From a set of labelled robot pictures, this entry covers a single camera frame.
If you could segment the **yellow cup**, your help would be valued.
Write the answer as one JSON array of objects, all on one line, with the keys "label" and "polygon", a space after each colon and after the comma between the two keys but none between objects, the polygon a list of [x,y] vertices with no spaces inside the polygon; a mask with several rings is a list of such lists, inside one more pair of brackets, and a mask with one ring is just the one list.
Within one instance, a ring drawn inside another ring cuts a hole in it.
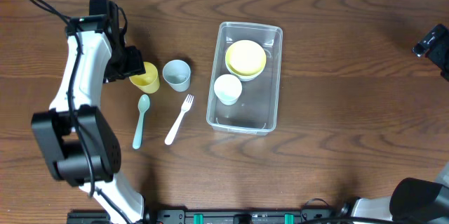
[{"label": "yellow cup", "polygon": [[155,93],[160,87],[159,72],[155,65],[144,62],[145,73],[130,77],[131,83],[144,93]]}]

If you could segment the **mint green spoon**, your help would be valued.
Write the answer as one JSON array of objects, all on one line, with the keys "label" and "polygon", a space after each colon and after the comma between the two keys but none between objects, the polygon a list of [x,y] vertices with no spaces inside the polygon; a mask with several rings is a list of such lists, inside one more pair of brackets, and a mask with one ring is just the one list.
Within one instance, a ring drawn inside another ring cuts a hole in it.
[{"label": "mint green spoon", "polygon": [[149,96],[147,94],[142,95],[138,101],[139,118],[132,144],[134,150],[138,150],[141,147],[145,113],[150,108],[150,105],[151,101]]}]

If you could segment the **grey cup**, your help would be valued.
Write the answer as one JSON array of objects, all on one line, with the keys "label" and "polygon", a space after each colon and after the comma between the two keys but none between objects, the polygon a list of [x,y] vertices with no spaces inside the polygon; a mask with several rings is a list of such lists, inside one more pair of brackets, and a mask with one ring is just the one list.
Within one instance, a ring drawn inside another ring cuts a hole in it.
[{"label": "grey cup", "polygon": [[190,66],[183,60],[171,60],[163,67],[163,78],[175,91],[184,92],[190,86]]}]

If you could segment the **white cup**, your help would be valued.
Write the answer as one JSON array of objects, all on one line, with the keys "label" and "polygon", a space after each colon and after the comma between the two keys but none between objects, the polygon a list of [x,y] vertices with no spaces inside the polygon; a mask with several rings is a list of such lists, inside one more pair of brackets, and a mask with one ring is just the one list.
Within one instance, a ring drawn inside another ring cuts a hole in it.
[{"label": "white cup", "polygon": [[213,89],[222,104],[233,105],[239,99],[243,86],[238,77],[223,74],[215,80]]}]

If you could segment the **white bowl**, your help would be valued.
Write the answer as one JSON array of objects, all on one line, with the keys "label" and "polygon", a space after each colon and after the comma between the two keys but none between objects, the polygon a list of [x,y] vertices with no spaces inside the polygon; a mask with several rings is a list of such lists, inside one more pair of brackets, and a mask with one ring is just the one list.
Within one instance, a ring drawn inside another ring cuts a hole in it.
[{"label": "white bowl", "polygon": [[226,68],[228,69],[228,71],[231,74],[233,74],[234,76],[236,76],[240,81],[252,81],[264,71],[264,67],[262,67],[258,72],[254,73],[252,75],[242,75],[242,74],[235,72],[234,69],[229,65],[228,62],[226,62],[225,65],[226,65]]}]

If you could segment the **yellow bowl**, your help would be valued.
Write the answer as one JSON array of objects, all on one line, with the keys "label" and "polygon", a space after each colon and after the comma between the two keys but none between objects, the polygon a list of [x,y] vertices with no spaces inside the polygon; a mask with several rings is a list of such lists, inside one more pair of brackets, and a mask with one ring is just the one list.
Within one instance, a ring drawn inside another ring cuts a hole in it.
[{"label": "yellow bowl", "polygon": [[225,62],[242,75],[252,75],[267,63],[267,56],[261,45],[251,40],[234,42],[225,53]]}]

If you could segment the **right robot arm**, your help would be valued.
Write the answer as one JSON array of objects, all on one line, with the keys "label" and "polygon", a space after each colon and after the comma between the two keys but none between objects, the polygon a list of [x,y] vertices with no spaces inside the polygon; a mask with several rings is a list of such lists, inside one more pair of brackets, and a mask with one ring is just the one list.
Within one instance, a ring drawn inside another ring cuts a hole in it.
[{"label": "right robot arm", "polygon": [[[413,47],[418,57],[426,57],[448,79],[448,28],[437,24]],[[341,223],[447,223],[448,166],[435,181],[405,178],[392,196],[377,199],[357,199],[345,204]]]}]

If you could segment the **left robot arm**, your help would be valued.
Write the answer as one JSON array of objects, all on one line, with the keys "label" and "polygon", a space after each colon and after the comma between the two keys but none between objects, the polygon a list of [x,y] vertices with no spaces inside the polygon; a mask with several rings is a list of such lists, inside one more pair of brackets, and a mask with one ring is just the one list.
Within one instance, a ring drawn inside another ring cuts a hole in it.
[{"label": "left robot arm", "polygon": [[68,20],[62,83],[48,111],[32,117],[52,177],[94,197],[112,223],[140,223],[145,216],[145,200],[120,171],[121,148],[100,111],[103,84],[145,73],[139,50],[125,43],[126,31],[106,14]]}]

